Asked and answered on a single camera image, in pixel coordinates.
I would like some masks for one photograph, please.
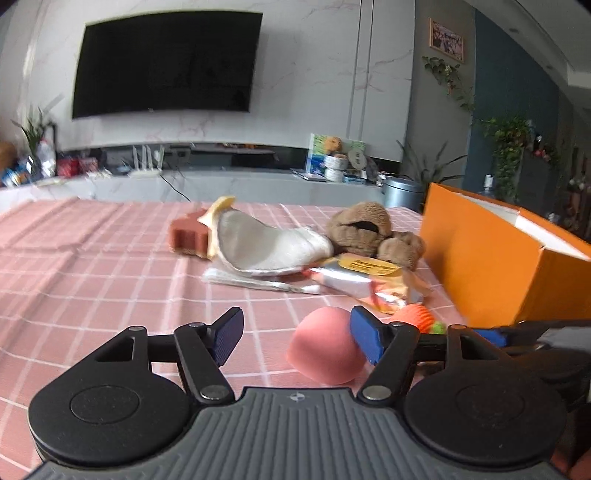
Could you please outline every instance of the orange box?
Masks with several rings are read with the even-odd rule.
[[[523,208],[432,184],[421,236],[471,327],[591,319],[591,245]]]

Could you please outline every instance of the gray bin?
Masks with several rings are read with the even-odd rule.
[[[390,177],[382,186],[382,193],[385,207],[406,207],[421,212],[425,190],[420,183]]]

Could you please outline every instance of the black tv screen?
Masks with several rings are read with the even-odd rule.
[[[72,117],[248,111],[261,22],[259,13],[190,11],[88,25]]]

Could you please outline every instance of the pink sponge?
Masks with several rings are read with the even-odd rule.
[[[301,374],[321,384],[341,385],[354,380],[365,366],[365,355],[350,332],[350,313],[322,307],[295,329],[287,361]]]

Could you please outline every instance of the framed photo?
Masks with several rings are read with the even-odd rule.
[[[464,37],[429,19],[429,46],[464,63]]]

